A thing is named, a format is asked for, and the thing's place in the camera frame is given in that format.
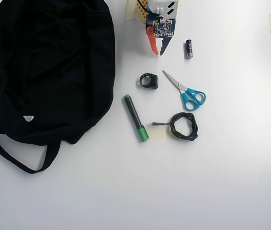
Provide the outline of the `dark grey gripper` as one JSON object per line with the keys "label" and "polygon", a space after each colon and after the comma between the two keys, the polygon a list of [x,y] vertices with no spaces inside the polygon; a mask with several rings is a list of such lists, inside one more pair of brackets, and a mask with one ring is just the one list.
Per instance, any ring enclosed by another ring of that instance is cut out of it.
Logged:
{"label": "dark grey gripper", "polygon": [[168,47],[175,30],[175,19],[166,19],[162,16],[148,15],[146,17],[146,32],[150,42],[151,50],[158,56],[158,48],[155,38],[163,38],[160,55],[162,56]]}

